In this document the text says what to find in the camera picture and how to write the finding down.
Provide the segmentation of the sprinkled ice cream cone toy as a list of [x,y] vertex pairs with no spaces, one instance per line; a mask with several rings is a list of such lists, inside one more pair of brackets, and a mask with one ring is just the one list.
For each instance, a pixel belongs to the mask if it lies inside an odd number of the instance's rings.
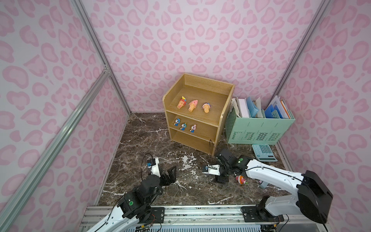
[[186,105],[186,98],[184,96],[182,96],[181,99],[180,99],[180,101],[179,101],[179,103],[178,103],[178,105],[177,105],[177,108],[178,109],[181,109],[185,105]]

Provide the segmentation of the small teal figure toy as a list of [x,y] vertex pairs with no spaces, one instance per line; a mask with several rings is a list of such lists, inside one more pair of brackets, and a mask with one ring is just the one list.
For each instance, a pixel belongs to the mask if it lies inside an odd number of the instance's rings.
[[186,124],[186,123],[183,123],[183,124],[181,125],[181,130],[184,131],[184,130],[186,129],[186,127],[187,127],[187,124]]

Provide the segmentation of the pink ice cream cone toy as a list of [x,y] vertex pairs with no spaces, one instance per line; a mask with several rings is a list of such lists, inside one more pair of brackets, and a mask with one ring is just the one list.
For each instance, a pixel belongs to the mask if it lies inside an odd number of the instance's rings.
[[189,112],[193,112],[194,109],[197,107],[197,104],[198,104],[198,100],[193,100],[189,103],[189,108],[188,108],[188,111]]

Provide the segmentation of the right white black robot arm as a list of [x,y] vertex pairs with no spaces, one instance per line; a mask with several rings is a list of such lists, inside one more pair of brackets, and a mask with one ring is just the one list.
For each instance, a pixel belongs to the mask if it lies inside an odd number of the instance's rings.
[[215,157],[218,163],[205,166],[203,173],[214,175],[218,183],[227,183],[229,177],[241,181],[251,178],[289,192],[280,197],[266,195],[256,206],[242,207],[245,222],[281,222],[284,215],[303,215],[313,222],[327,223],[333,194],[316,173],[282,170],[246,156],[237,158],[226,149]]

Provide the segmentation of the small blue figure toy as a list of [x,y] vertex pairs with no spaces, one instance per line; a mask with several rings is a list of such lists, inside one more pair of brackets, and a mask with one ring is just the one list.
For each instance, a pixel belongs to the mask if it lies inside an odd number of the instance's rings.
[[177,127],[177,126],[179,126],[180,124],[181,124],[181,120],[180,120],[180,118],[177,118],[177,119],[175,120],[174,125]]

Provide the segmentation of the blue pink pig figure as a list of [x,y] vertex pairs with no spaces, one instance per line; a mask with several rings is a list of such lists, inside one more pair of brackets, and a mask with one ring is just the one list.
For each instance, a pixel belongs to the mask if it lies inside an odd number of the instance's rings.
[[190,132],[191,132],[191,133],[194,133],[195,130],[196,130],[196,128],[197,128],[197,125],[196,125],[196,124],[192,125],[192,126],[191,126],[191,129],[190,129]]

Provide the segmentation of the wooden three-tier shelf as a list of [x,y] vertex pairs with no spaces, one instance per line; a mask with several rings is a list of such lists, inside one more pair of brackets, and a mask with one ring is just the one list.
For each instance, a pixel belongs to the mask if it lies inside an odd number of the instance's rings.
[[[171,140],[213,155],[225,127],[234,89],[231,83],[183,74],[162,99]],[[186,105],[178,109],[182,96],[186,98]],[[189,112],[189,103],[193,100],[198,100],[198,104],[193,112]],[[207,102],[211,105],[209,113],[202,109]],[[177,118],[181,124],[176,127]],[[185,130],[181,130],[183,123],[187,124]],[[191,133],[194,124],[197,128]]]

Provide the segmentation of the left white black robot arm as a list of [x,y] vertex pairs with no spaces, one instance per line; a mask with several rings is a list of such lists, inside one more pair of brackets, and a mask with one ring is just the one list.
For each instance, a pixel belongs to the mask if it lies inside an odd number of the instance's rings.
[[151,204],[163,194],[163,187],[176,182],[177,167],[157,176],[150,174],[140,185],[122,196],[110,213],[94,225],[90,232],[123,232],[151,218]]

